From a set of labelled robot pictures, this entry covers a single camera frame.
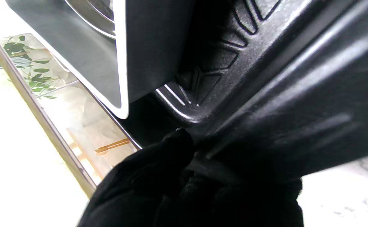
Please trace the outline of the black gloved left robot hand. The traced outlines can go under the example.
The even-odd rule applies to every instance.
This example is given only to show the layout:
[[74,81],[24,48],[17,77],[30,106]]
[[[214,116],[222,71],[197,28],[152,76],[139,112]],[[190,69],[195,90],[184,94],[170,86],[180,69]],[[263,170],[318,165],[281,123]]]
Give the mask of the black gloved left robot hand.
[[302,227],[301,180],[229,186],[187,170],[183,128],[125,158],[97,186],[79,227]]

